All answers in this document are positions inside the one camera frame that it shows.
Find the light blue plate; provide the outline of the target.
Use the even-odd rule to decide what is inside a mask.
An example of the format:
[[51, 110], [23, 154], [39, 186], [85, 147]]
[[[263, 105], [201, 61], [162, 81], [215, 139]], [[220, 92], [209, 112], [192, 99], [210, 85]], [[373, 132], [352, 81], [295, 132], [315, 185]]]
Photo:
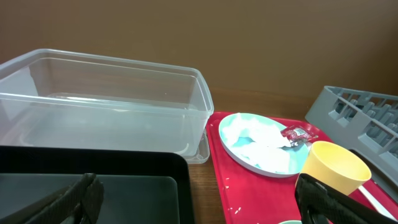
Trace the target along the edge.
[[310, 149], [304, 143], [290, 147], [276, 119], [250, 113], [227, 115], [218, 133], [228, 155], [238, 164], [263, 176], [286, 178], [298, 174]]

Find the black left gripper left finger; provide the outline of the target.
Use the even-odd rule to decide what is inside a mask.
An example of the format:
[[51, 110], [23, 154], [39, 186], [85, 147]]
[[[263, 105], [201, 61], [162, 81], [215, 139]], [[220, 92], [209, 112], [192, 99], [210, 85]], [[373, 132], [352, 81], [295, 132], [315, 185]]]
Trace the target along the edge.
[[1, 224], [96, 224], [103, 199], [103, 183], [96, 174], [85, 173], [73, 184], [1, 218]]

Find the white napkin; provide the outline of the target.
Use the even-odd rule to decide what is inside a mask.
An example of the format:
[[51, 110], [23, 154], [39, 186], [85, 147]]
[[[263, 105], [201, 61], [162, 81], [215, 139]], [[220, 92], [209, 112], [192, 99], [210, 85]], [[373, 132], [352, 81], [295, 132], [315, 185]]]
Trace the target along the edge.
[[275, 124], [236, 113], [221, 120], [219, 132], [227, 150], [243, 163], [266, 172], [289, 173], [290, 154], [283, 148], [290, 143]]

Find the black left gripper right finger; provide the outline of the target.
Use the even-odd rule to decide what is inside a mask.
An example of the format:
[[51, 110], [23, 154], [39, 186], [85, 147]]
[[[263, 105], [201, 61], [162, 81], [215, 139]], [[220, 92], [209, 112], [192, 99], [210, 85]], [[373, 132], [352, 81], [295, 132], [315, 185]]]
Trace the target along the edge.
[[303, 224], [397, 224], [308, 174], [300, 174], [295, 200]]

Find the white plastic spoon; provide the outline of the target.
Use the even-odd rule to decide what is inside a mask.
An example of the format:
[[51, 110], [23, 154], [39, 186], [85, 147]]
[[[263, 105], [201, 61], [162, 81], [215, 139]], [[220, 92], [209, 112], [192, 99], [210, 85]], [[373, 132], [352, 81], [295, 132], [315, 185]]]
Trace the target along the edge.
[[390, 218], [391, 220], [397, 221], [395, 217], [363, 186], [359, 186], [358, 190], [367, 198], [369, 203], [376, 209], [377, 212]]

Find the green bowl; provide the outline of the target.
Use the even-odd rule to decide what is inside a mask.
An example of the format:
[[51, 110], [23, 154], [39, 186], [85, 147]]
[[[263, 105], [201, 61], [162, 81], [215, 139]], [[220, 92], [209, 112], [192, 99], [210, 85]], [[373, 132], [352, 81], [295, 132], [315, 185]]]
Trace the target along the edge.
[[302, 224], [301, 220], [286, 220], [278, 224]]

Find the red snack wrapper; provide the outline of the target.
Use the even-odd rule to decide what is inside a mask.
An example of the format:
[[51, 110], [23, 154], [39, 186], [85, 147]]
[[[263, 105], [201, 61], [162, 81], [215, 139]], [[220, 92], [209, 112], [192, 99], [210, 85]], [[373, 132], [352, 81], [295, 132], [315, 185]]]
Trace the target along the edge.
[[292, 147], [305, 144], [318, 138], [318, 135], [314, 132], [296, 125], [289, 126], [283, 129], [280, 133], [283, 137], [289, 140], [289, 143]]

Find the yellow plastic cup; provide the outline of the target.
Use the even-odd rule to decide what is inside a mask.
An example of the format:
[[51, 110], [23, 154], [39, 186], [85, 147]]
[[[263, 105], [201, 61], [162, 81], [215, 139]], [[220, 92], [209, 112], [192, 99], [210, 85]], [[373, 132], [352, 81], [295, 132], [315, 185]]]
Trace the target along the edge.
[[351, 151], [327, 141], [312, 144], [301, 173], [349, 195], [372, 177], [370, 168]]

